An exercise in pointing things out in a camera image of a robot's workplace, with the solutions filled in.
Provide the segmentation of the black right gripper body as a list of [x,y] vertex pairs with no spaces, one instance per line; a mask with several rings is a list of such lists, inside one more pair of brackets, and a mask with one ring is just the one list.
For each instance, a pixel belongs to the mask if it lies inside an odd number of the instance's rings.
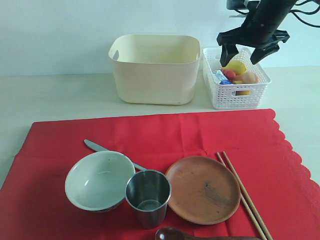
[[261,0],[256,7],[249,3],[249,13],[242,25],[220,32],[216,39],[218,45],[265,48],[280,41],[286,43],[290,35],[278,27],[295,3],[295,0]]

